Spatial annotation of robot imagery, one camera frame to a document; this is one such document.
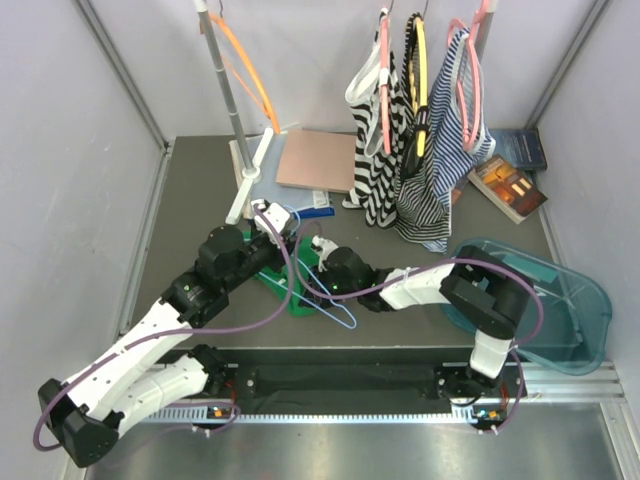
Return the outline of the green tank top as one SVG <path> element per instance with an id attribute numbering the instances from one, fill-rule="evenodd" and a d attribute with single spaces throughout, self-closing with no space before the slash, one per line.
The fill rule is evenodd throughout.
<path id="1" fill-rule="evenodd" d="M 309 267 L 314 274 L 318 273 L 318 256 L 311 249 L 311 238 L 305 237 L 299 246 L 298 260 Z M 274 271 L 265 267 L 255 275 L 255 278 L 270 288 L 280 300 L 286 296 L 288 289 L 288 270 L 285 265 L 279 271 Z M 318 312 L 318 308 L 326 309 L 331 307 L 328 300 L 316 298 L 308 293 L 306 288 L 300 283 L 298 277 L 294 275 L 294 289 L 287 306 L 287 311 L 295 317 L 304 317 Z"/>

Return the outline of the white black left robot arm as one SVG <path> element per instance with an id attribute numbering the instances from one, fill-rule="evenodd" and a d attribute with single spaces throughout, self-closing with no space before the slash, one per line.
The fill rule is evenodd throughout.
<path id="1" fill-rule="evenodd" d="M 162 372 L 150 368 L 199 332 L 229 305 L 238 287 L 265 269 L 291 272 L 297 236 L 285 224 L 256 220 L 249 235 L 234 226 L 213 229 L 193 265 L 178 275 L 143 318 L 91 365 L 37 391 L 41 416 L 78 468 L 100 462 L 133 426 L 185 397 L 216 396 L 226 387 L 226 365 L 216 350 L 198 345 Z"/>

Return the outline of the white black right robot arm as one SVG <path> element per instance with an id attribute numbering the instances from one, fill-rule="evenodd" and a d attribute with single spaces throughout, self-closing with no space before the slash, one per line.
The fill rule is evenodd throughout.
<path id="1" fill-rule="evenodd" d="M 533 282 L 486 251 L 467 246 L 432 267 L 375 269 L 349 247 L 316 236 L 316 277 L 308 292 L 318 299 L 355 298 L 373 312 L 449 305 L 475 327 L 466 387 L 487 396 L 504 380 L 503 368 L 518 326 L 537 295 Z"/>

